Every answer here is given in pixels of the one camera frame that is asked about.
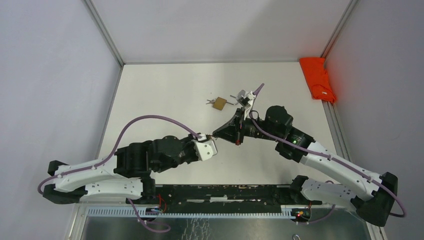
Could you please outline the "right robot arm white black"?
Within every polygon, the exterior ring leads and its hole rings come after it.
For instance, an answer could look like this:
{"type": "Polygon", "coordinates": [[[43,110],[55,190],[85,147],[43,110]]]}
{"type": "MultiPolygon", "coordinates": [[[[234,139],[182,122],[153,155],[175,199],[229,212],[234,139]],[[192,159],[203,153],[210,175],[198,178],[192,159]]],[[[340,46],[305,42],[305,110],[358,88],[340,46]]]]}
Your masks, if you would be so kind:
{"type": "Polygon", "coordinates": [[[327,175],[336,183],[316,181],[298,175],[290,185],[289,199],[295,204],[306,200],[339,205],[364,221],[384,227],[397,200],[398,178],[385,172],[369,171],[331,152],[312,136],[293,126],[294,118],[284,106],[267,109],[265,118],[253,117],[238,108],[233,117],[212,135],[241,145],[246,137],[276,141],[275,150],[287,160],[308,166],[327,175]]]}

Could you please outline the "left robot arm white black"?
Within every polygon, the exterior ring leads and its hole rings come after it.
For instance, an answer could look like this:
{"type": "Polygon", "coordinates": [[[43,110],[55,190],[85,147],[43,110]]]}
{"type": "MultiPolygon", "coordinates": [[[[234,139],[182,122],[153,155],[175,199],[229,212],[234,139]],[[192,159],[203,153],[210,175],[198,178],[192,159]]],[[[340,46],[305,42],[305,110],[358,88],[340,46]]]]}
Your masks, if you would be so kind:
{"type": "Polygon", "coordinates": [[[69,165],[58,160],[49,163],[47,179],[38,192],[58,205],[76,204],[92,198],[118,197],[153,203],[157,198],[151,173],[162,173],[181,164],[209,160],[216,154],[211,138],[188,135],[131,143],[104,158],[69,165]]]}

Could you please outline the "silver keys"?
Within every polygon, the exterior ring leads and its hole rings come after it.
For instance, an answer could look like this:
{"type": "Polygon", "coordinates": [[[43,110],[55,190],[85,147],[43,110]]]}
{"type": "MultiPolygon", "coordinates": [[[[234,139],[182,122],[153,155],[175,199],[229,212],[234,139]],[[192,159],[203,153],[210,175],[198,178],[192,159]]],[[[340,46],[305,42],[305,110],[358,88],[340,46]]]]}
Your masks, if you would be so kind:
{"type": "Polygon", "coordinates": [[[212,100],[209,100],[208,99],[206,105],[213,105],[215,102],[216,102],[216,99],[215,98],[212,99],[212,100]]]}

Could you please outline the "large brass padlock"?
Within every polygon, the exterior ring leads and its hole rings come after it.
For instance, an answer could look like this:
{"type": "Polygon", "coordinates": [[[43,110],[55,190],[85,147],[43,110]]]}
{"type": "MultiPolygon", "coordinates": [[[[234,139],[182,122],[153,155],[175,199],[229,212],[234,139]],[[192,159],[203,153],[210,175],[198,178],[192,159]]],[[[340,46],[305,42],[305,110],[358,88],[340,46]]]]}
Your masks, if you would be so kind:
{"type": "Polygon", "coordinates": [[[231,102],[231,101],[228,101],[227,99],[222,98],[222,97],[217,97],[215,99],[216,100],[215,100],[215,103],[212,104],[212,108],[219,110],[219,111],[222,111],[224,109],[224,107],[227,106],[227,105],[237,106],[239,104],[237,101],[231,102]]]}

